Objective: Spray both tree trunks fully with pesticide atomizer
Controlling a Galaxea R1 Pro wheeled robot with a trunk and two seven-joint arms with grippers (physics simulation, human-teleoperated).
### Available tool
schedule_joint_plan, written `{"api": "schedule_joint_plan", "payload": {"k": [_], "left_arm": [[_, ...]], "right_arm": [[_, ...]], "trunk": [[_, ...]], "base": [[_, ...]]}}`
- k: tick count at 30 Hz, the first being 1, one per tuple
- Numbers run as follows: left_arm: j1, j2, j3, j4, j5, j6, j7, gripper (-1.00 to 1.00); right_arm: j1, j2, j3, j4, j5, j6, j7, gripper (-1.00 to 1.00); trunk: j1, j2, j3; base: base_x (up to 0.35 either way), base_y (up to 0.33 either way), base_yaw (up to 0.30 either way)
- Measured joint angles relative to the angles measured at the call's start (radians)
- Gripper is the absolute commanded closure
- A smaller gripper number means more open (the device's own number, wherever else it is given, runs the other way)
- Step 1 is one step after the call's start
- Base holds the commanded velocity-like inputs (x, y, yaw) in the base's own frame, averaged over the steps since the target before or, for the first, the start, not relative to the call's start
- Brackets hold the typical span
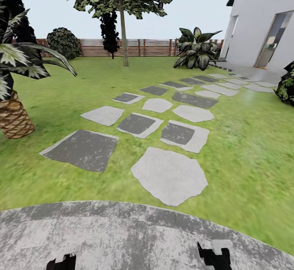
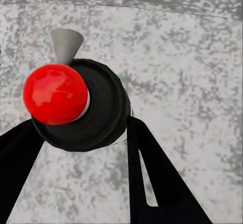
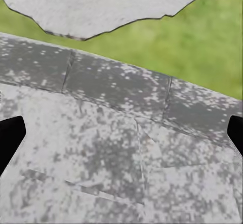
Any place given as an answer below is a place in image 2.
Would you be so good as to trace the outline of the pesticide atomizer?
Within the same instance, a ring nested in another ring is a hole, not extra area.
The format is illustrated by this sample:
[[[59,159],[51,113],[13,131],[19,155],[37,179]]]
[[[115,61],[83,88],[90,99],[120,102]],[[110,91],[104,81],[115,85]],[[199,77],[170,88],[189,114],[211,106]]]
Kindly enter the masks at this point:
[[[135,118],[120,78],[105,64],[74,59],[84,38],[67,28],[51,29],[58,64],[27,78],[23,100],[39,135],[53,147],[88,152],[127,140],[127,117]]]

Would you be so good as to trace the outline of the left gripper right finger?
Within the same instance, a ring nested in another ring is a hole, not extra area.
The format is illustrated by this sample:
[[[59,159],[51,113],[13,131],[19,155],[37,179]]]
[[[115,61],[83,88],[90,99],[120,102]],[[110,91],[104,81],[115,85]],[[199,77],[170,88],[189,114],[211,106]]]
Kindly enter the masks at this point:
[[[147,125],[127,117],[131,224],[213,224]],[[139,150],[158,207],[147,204]]]

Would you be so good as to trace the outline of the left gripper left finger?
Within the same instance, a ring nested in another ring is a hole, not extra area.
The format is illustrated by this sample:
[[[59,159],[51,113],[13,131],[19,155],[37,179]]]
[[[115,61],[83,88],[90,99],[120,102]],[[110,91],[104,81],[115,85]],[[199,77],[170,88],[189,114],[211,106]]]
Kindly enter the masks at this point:
[[[44,141],[32,119],[0,136],[0,224],[6,224]]]

